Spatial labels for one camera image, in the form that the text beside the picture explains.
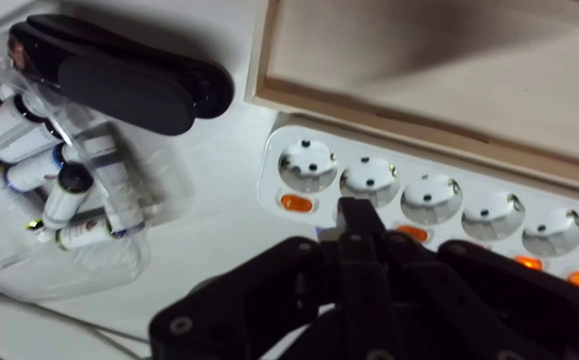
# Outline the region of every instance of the power strip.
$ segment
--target power strip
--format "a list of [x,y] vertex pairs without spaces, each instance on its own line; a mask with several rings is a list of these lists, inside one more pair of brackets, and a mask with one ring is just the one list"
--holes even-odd
[[368,197],[386,228],[422,231],[431,250],[471,240],[579,283],[579,197],[355,138],[290,123],[275,129],[259,183],[262,205],[332,228],[341,195]]

